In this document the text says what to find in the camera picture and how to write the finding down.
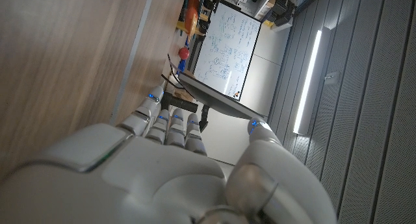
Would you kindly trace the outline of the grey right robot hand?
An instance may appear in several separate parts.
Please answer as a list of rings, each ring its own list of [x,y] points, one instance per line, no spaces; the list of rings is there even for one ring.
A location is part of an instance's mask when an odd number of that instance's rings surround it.
[[[156,86],[122,123],[85,127],[1,182],[2,223],[335,223],[320,181],[255,112],[249,145],[225,175],[207,156],[195,114],[161,108]]]

